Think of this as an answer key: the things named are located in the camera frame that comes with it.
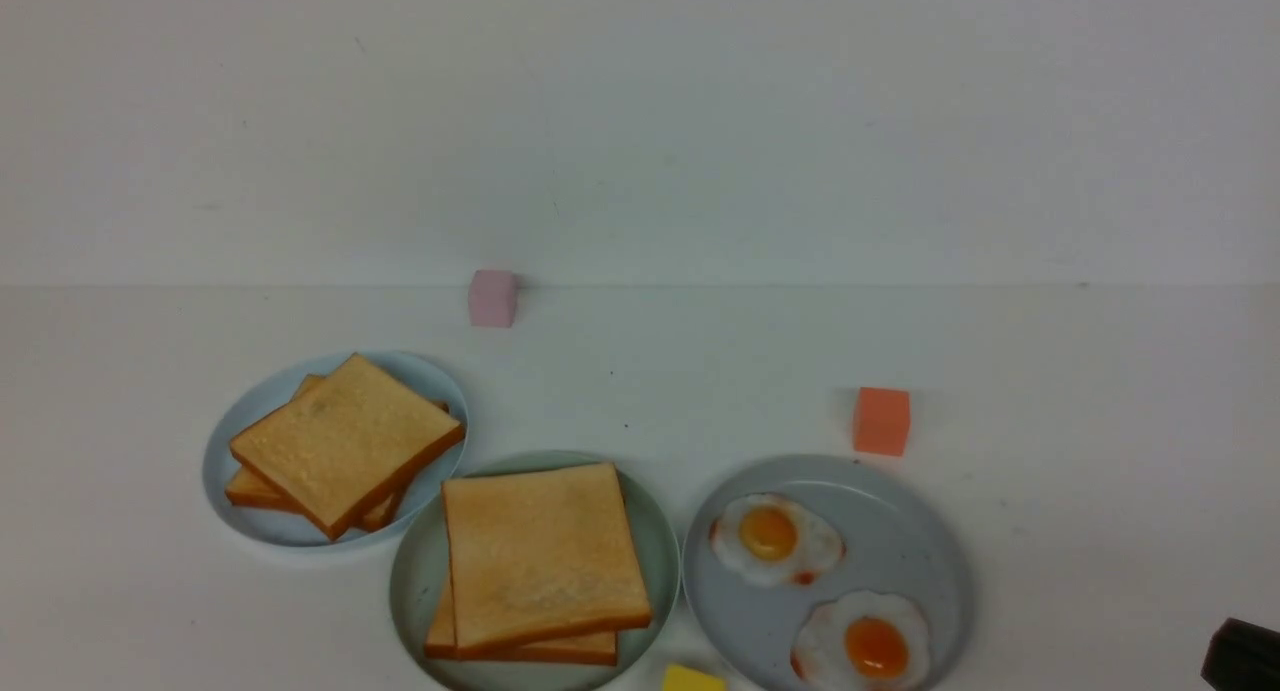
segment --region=white table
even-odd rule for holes
[[[914,394],[869,459],[955,527],[980,586],[942,688],[1203,688],[1226,616],[1280,627],[1280,289],[0,290],[0,677],[24,691],[430,688],[392,630],[394,543],[298,559],[207,508],[200,459],[266,372],[442,360],[465,468],[609,454],[677,528],[732,470],[846,454],[850,390]],[[724,671],[681,607],[612,688]],[[731,688],[751,686],[731,676]]]

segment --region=block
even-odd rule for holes
[[[897,389],[858,390],[854,409],[854,449],[864,454],[900,457],[911,430],[911,395]]]
[[[726,691],[727,687],[723,678],[676,664],[667,667],[667,677],[662,679],[662,691]]]
[[[511,328],[516,322],[516,275],[509,271],[476,271],[467,293],[471,326]]]

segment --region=bread slice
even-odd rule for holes
[[[361,354],[230,441],[233,457],[330,540],[463,436],[462,424]]]
[[[460,659],[649,626],[617,468],[444,481]]]
[[[298,385],[298,390],[293,392],[289,401],[297,399],[298,395],[310,392],[312,386],[316,386],[320,381],[324,381],[324,376],[315,375],[315,372],[307,372],[302,384]],[[443,409],[444,413],[449,412],[449,404],[444,401],[429,401]],[[298,509],[297,504],[289,500],[288,496],[284,496],[273,489],[270,482],[262,481],[262,477],[259,476],[259,473],[253,473],[244,467],[236,471],[232,480],[227,482],[227,489],[224,491],[227,494],[227,499],[236,507],[280,511],[298,514],[302,513],[302,509]],[[365,514],[361,514],[360,520],[356,522],[356,528],[374,532],[387,527],[389,522],[396,520],[396,512],[399,509],[401,502],[404,499],[404,494],[407,491],[408,486],[392,491],[392,494],[376,507],[369,509]]]
[[[422,645],[429,659],[454,659],[458,647],[453,635],[453,587],[444,577],[444,591],[435,605],[435,618]],[[612,632],[588,633],[536,641],[525,646],[495,649],[484,655],[488,662],[544,662],[556,664],[618,665],[618,635]]]

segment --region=black object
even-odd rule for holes
[[[1280,633],[1226,619],[1210,641],[1201,678],[1217,691],[1280,691]]]

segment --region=white wall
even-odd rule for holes
[[[1280,0],[0,0],[0,284],[1280,282]]]

